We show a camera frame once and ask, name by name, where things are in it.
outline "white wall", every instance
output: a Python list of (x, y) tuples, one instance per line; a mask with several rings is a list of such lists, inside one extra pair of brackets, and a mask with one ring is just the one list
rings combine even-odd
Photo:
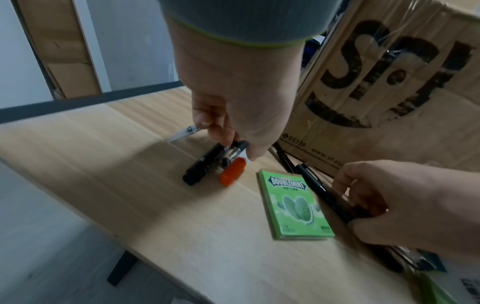
[(87, 0), (113, 91), (177, 81), (158, 0)]
[(0, 0), (0, 109), (53, 100), (10, 0)]

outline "wooden table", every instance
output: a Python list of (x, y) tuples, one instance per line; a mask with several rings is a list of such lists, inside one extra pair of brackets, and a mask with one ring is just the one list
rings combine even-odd
[(194, 187), (185, 170), (214, 143), (192, 123), (185, 88), (0, 126), (0, 157), (30, 181), (171, 278), (215, 303), (411, 303), (405, 278), (384, 269), (340, 220), (337, 237), (274, 241), (256, 173), (225, 189), (218, 172)]

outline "green package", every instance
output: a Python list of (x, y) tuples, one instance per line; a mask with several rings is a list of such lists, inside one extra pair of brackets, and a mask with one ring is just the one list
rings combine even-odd
[(300, 175), (260, 170), (258, 179), (276, 239), (335, 236)]

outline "sleeve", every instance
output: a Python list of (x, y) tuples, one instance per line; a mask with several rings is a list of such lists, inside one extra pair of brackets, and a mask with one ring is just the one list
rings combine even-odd
[(159, 0), (163, 13), (198, 32), (253, 46), (281, 46), (323, 32), (342, 0)]

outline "scissor blade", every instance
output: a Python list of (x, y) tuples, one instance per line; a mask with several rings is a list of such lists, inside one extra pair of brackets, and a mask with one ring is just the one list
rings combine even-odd
[(166, 140), (166, 142), (168, 142), (168, 143), (174, 142), (177, 139), (187, 137), (187, 136), (192, 135), (193, 133), (196, 133), (198, 131), (200, 131), (199, 128), (197, 128), (195, 125), (191, 125), (191, 126), (185, 128), (185, 129), (182, 129), (182, 130), (176, 132), (173, 136), (168, 138)]

